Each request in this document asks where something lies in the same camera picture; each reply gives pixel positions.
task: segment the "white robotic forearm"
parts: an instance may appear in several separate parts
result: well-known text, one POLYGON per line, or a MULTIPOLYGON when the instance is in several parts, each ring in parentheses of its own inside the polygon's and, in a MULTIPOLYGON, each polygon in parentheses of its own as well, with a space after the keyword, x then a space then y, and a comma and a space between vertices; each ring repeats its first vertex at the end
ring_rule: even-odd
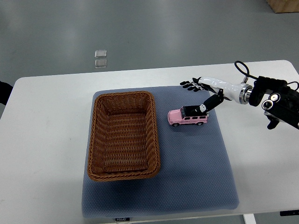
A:
POLYGON ((215 93, 207 99, 195 112, 207 112, 218 106, 226 100, 234 100, 239 104, 247 104, 252 90, 252 86, 246 83, 231 84, 229 82, 211 77, 193 78, 189 81, 182 82, 183 88, 188 90, 199 91, 207 90, 215 93))
POLYGON ((196 88, 199 88, 200 90, 207 90, 206 88, 211 88, 213 90, 212 92, 214 93, 218 93, 219 90, 222 89, 224 99, 234 100, 239 104, 248 103, 246 96, 248 95, 248 91, 252 89, 252 86, 246 83, 231 84, 229 82, 211 77, 200 77, 198 82, 194 84, 196 88))

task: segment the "car window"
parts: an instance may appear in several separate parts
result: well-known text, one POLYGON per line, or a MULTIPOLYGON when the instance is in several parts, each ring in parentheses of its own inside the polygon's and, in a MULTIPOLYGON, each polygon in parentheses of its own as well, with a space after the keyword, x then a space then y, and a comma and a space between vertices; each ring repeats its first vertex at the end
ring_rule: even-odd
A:
POLYGON ((184 107, 181 108, 181 115, 182 115, 182 119, 183 119, 185 117, 184 107))

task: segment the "gray floor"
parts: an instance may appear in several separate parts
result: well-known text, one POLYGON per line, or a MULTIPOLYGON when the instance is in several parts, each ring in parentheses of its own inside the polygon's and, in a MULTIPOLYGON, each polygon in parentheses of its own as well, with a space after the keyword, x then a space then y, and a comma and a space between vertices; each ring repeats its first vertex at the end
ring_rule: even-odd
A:
MULTIPOLYGON (((299 13, 274 14, 265 0, 0 0, 0 80, 11 85, 28 76, 282 59, 299 71, 299 13), (97 49, 107 49, 106 68, 94 68, 97 49)), ((163 223, 184 222, 244 223, 163 223)), ((257 214, 256 222, 299 217, 257 214)))

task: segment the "black chair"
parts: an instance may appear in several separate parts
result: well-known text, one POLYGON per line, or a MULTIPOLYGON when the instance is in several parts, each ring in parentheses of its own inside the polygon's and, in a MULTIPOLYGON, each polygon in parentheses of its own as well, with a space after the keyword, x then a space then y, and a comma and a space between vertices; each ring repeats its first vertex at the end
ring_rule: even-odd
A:
POLYGON ((0 81, 0 103, 6 105, 13 87, 0 81))

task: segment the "wooden box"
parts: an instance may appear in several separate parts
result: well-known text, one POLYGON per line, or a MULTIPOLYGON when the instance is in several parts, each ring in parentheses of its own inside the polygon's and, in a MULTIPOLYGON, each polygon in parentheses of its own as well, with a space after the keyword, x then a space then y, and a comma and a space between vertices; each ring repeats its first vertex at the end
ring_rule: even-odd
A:
POLYGON ((275 13, 299 12, 299 0, 267 0, 275 13))

